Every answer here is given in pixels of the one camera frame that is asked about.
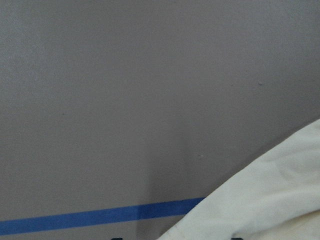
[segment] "blue line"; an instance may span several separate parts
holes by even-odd
[[[0,221],[0,236],[185,215],[204,198]]]

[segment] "gray surface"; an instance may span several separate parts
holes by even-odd
[[[319,26],[319,1],[1,0],[0,220],[208,195],[319,117]]]

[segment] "blue tape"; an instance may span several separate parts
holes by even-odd
[[[0,221],[0,236],[187,214],[204,198]]]

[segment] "blue stripe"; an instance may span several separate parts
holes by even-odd
[[[204,198],[0,221],[0,236],[187,214]]]

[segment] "white cloth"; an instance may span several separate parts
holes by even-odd
[[[320,240],[320,120],[269,150],[158,240]]]

